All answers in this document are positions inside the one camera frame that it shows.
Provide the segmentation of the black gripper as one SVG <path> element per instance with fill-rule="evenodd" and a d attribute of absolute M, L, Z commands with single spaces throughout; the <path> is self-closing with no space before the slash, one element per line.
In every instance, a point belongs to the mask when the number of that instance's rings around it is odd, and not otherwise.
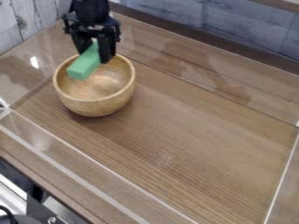
<path fill-rule="evenodd" d="M 120 22 L 110 15 L 108 0 L 72 0 L 70 13 L 62 20 L 79 54 L 87 51 L 92 38 L 98 37 L 100 63 L 107 64 L 116 55 L 116 41 L 122 35 Z"/>

